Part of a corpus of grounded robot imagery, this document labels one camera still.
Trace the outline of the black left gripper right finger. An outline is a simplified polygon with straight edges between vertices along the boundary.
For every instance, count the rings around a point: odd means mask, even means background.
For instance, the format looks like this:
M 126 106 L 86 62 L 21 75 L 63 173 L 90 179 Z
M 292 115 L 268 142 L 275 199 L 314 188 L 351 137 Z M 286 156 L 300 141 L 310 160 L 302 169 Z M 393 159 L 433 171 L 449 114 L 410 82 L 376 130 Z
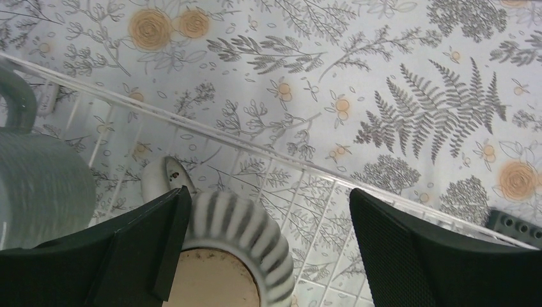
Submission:
M 446 230 L 361 189 L 350 215 L 375 306 L 540 306 L 541 252 Z

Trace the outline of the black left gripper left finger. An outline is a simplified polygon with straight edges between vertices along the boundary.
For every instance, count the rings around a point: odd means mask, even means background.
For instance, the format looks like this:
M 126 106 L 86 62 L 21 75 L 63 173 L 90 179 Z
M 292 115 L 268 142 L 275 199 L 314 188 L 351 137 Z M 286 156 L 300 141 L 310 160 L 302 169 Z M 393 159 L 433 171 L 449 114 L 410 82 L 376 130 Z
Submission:
M 161 306 L 192 209 L 186 187 L 32 249 L 1 252 L 2 306 Z

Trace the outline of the beige ribbed cup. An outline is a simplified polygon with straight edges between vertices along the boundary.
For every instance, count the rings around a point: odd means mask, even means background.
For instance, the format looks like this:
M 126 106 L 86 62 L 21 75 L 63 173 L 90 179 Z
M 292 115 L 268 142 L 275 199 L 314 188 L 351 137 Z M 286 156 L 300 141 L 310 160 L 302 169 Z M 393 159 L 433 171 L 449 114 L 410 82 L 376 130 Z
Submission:
M 295 288 L 293 257 L 278 223 L 262 205 L 227 191 L 197 191 L 185 168 L 171 156 L 159 157 L 141 172 L 145 202 L 186 187 L 192 200 L 184 250 L 214 249 L 241 261 L 252 274 L 260 306 L 291 306 Z

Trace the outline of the grey ceramic cup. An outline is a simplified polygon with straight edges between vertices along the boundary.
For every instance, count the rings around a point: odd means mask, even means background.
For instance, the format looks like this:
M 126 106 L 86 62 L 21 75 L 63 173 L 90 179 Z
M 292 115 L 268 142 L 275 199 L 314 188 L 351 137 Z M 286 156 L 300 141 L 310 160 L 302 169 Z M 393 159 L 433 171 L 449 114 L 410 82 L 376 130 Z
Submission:
M 34 248 L 88 227 L 96 186 L 84 159 L 64 141 L 34 133 L 35 94 L 1 67 L 1 249 Z

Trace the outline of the grey lego baseplate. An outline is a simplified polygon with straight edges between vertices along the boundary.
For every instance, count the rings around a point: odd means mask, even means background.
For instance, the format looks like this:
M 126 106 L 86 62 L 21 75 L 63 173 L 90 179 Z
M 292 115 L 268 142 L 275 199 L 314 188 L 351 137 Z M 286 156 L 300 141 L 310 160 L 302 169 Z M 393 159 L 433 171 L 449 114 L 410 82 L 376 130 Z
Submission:
M 541 227 L 497 209 L 491 209 L 485 227 L 541 249 Z

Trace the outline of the floral table mat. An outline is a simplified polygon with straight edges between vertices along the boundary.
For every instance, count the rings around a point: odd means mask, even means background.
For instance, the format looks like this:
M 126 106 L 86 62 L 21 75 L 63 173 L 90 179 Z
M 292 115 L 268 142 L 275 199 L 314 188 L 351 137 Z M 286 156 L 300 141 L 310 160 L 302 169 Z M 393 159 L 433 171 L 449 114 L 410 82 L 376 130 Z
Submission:
M 1 51 L 480 226 L 541 224 L 540 1 L 2 1 Z

